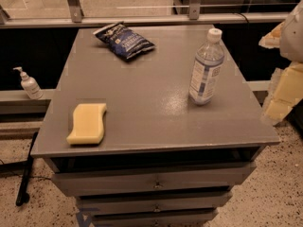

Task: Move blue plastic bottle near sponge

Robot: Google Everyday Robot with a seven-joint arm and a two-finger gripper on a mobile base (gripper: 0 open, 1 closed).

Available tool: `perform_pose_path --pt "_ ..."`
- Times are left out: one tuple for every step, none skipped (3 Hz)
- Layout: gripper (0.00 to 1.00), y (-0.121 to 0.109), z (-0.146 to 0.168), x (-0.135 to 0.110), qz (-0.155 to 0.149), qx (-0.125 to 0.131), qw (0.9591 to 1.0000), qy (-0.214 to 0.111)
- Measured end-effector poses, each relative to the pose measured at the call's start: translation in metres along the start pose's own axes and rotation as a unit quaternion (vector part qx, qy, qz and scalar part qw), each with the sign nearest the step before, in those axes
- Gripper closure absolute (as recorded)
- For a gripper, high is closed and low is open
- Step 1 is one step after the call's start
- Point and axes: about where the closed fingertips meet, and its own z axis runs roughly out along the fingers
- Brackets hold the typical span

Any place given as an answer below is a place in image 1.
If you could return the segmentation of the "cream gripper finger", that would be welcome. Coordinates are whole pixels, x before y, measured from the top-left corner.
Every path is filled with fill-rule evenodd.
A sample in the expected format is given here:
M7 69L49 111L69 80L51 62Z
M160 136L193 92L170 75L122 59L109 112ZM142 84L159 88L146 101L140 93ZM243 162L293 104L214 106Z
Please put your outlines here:
M285 69L276 68L262 106L261 120L280 123L303 99L303 63L292 61Z
M281 30L284 26L284 23L278 24L274 29L272 29L269 33L263 36L258 45L264 48L272 49L280 47L280 37Z

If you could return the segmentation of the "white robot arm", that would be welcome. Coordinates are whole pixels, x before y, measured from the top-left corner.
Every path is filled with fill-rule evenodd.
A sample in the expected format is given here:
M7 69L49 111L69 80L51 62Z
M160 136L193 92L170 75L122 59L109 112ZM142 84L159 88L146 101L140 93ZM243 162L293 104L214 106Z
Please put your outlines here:
M286 69L275 69L262 106L262 120L276 125L303 99L303 1L258 45L278 48L280 56L291 62Z

